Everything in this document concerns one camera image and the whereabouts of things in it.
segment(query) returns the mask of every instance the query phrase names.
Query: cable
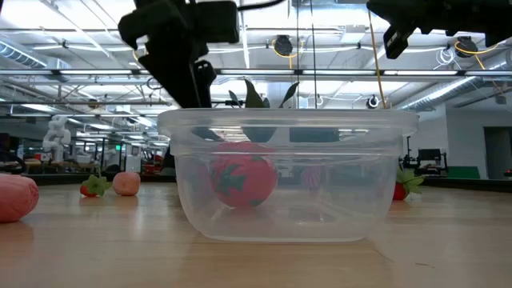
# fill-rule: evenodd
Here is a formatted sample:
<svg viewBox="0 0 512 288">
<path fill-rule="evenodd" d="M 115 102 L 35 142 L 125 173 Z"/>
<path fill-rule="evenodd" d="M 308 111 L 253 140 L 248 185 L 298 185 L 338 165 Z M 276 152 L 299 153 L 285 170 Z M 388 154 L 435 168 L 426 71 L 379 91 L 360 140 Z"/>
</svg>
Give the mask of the cable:
<svg viewBox="0 0 512 288">
<path fill-rule="evenodd" d="M 277 56 L 282 57 L 282 58 L 288 58 L 289 59 L 289 64 L 290 64 L 290 69 L 292 69 L 293 66 L 292 66 L 291 59 L 297 57 L 297 55 L 299 53 L 302 53 L 301 50 L 304 48 L 304 42 L 301 42 L 301 49 L 298 50 L 297 53 L 295 53 L 295 55 L 290 55 L 290 56 L 285 56 L 285 55 L 281 55 L 280 53 L 278 53 L 276 51 L 276 49 L 275 49 L 275 45 L 274 44 L 275 44 L 275 40 L 272 40 L 272 50 L 276 53 Z"/>
<path fill-rule="evenodd" d="M 381 94 L 382 107 L 384 107 L 384 109 L 386 109 L 387 108 L 386 100 L 384 99 L 384 92 L 382 92 L 381 72 L 380 72 L 380 69 L 378 68 L 377 45 L 375 45 L 374 26 L 371 22 L 371 12 L 369 10 L 368 10 L 368 19 L 370 20 L 371 42 L 374 47 L 375 69 L 377 71 L 378 90 Z"/>
<path fill-rule="evenodd" d="M 314 18 L 313 18 L 313 0 L 310 0 L 311 11 L 311 34 L 313 35 L 313 79 L 314 79 L 314 108 L 318 108 L 317 93 L 317 54 L 315 53 L 316 45 L 314 44 Z"/>
<path fill-rule="evenodd" d="M 459 41 L 457 41 L 457 42 L 455 43 L 455 49 L 457 49 L 457 50 L 459 50 L 459 51 L 461 51 L 461 52 L 464 52 L 464 53 L 466 53 L 466 54 L 471 54 L 471 55 L 480 55 L 480 54 L 485 54 L 485 53 L 491 52 L 492 50 L 496 49 L 496 47 L 498 47 L 498 45 L 499 45 L 499 43 L 498 43 L 498 44 L 494 45 L 494 47 L 489 48 L 489 49 L 487 49 L 487 50 L 479 51 L 479 52 L 473 52 L 473 51 L 466 51 L 466 50 L 463 50 L 463 49 L 459 48 L 459 47 L 458 47 L 458 44 L 460 44 L 460 42 L 459 42 Z"/>
<path fill-rule="evenodd" d="M 284 1 L 285 0 L 273 0 L 273 1 L 259 3 L 259 4 L 244 5 L 244 6 L 240 6 L 238 8 L 238 11 L 256 10 L 256 9 L 261 9 L 261 8 L 267 8 L 267 7 L 271 7 L 271 6 L 277 5 L 277 4 L 279 4 L 281 2 L 284 2 Z"/>
</svg>

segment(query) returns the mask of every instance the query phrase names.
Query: toy peach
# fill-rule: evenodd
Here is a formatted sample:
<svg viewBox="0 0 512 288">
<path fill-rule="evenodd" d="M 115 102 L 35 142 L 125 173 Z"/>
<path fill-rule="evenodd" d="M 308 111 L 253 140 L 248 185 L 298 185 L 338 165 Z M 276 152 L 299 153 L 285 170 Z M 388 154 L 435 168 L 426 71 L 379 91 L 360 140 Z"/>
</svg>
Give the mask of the toy peach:
<svg viewBox="0 0 512 288">
<path fill-rule="evenodd" d="M 121 196 L 135 196 L 141 185 L 141 177 L 135 172 L 121 172 L 115 175 L 114 191 Z"/>
</svg>

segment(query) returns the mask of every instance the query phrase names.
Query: pink ball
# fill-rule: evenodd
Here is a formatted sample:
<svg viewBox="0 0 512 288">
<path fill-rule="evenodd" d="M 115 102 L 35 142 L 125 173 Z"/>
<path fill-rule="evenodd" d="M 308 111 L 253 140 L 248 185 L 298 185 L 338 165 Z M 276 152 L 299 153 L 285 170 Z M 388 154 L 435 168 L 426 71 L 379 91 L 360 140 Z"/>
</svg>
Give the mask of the pink ball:
<svg viewBox="0 0 512 288">
<path fill-rule="evenodd" d="M 34 180 L 0 174 L 0 222 L 16 222 L 30 213 L 39 200 Z"/>
<path fill-rule="evenodd" d="M 141 177 L 135 172 L 121 172 L 115 175 L 112 187 L 117 195 L 134 196 L 141 185 Z"/>
</svg>

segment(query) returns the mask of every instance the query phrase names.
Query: wooden tabletop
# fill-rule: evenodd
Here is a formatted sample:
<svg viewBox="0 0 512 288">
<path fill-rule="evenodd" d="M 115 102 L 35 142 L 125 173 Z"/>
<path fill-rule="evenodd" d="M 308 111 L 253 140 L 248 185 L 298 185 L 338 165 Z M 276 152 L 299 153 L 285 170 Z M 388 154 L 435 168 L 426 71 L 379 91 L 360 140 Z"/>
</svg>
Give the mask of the wooden tabletop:
<svg viewBox="0 0 512 288">
<path fill-rule="evenodd" d="M 358 242 L 261 244 L 203 237 L 174 184 L 137 197 L 40 188 L 0 225 L 0 287 L 511 287 L 512 194 L 424 188 Z"/>
</svg>

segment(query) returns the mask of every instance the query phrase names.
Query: white wall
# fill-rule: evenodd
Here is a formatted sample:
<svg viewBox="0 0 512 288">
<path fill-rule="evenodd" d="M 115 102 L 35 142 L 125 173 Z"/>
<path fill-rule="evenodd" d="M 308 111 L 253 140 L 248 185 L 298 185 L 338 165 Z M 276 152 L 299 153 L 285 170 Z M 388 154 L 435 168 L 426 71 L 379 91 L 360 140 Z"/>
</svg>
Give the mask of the white wall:
<svg viewBox="0 0 512 288">
<path fill-rule="evenodd" d="M 409 140 L 412 157 L 418 156 L 418 149 L 441 149 L 448 153 L 448 128 L 444 104 L 435 107 L 435 111 L 420 112 L 418 132 Z M 404 155 L 407 154 L 407 141 L 404 137 Z"/>
<path fill-rule="evenodd" d="M 448 110 L 449 166 L 477 166 L 482 179 L 488 179 L 486 138 L 483 127 L 511 127 L 512 112 Z"/>
</svg>

